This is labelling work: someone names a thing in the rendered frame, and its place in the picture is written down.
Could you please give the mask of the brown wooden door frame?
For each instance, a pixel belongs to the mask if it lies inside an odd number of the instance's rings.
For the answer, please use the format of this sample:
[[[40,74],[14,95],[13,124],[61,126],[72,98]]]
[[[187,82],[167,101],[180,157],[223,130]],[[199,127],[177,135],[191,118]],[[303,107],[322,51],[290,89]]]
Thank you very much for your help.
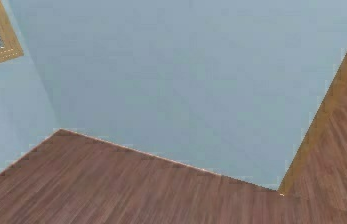
[[[295,156],[279,185],[278,192],[287,194],[298,177],[303,163],[313,146],[318,142],[325,125],[347,86],[347,52],[342,57],[341,64],[321,101],[313,120],[310,123]]]

